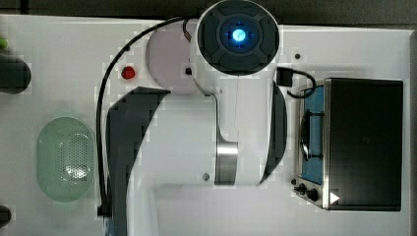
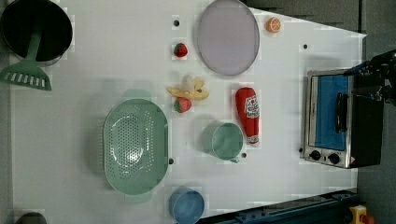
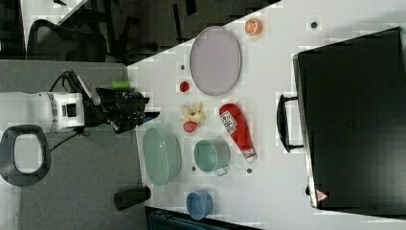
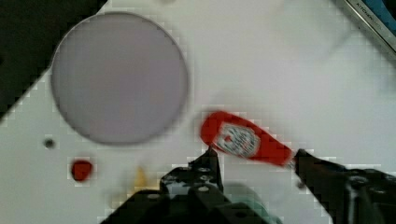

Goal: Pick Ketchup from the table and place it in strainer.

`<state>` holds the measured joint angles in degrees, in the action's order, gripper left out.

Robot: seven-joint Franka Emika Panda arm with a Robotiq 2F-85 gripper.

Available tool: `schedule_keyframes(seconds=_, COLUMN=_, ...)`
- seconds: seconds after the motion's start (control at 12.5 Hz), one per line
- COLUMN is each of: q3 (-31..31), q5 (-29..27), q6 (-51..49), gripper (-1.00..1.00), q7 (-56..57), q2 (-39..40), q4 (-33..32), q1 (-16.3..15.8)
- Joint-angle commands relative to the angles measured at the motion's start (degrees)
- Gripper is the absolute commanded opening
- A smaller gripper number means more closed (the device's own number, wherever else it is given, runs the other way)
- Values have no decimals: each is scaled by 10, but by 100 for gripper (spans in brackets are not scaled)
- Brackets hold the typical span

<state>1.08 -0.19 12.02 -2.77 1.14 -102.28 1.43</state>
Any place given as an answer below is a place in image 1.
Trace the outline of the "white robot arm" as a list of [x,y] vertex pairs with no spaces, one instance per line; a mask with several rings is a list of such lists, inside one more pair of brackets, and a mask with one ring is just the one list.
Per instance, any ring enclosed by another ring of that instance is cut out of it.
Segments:
[[137,87],[107,112],[115,236],[158,236],[161,187],[254,186],[282,159],[286,108],[274,79],[275,18],[251,0],[205,10],[190,42],[193,89]]

